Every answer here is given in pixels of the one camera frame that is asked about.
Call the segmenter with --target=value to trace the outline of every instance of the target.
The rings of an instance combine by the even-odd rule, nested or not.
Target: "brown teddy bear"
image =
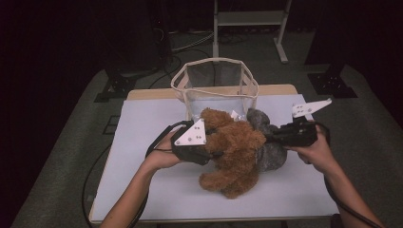
[[[201,118],[207,134],[204,147],[212,155],[216,171],[201,174],[199,183],[205,190],[221,191],[235,199],[258,182],[256,151],[266,138],[248,122],[234,122],[224,111],[206,108]]]

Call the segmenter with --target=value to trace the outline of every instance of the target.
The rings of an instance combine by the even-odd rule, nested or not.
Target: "teddy bear ear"
[[[222,127],[234,121],[229,113],[208,107],[201,112],[201,118],[204,119],[206,129]]]

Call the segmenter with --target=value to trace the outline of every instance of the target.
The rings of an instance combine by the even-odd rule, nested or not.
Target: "dark background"
[[[212,28],[212,0],[162,1],[165,9],[160,1],[148,2],[0,1],[1,227],[11,225],[97,72],[110,63],[161,67],[169,46],[157,42],[154,28]],[[279,0],[220,1],[222,10],[283,6]],[[342,56],[403,125],[398,114],[403,99],[401,11],[393,1],[294,0],[287,29],[317,29],[307,64],[329,64]],[[164,25],[158,19],[162,14]]]

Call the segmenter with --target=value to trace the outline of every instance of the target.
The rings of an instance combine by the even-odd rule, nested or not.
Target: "wooden table edge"
[[[293,85],[259,85],[259,95],[291,95],[297,94]],[[134,89],[127,95],[127,100],[175,99],[172,88]]]

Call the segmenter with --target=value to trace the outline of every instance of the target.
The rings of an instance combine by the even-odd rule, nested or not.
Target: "gray stuffed animal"
[[[273,134],[278,129],[270,124],[269,117],[262,111],[249,108],[246,114],[247,121],[255,130],[263,135]],[[276,142],[267,142],[258,149],[256,154],[257,166],[260,172],[276,170],[282,167],[287,160],[287,150]]]

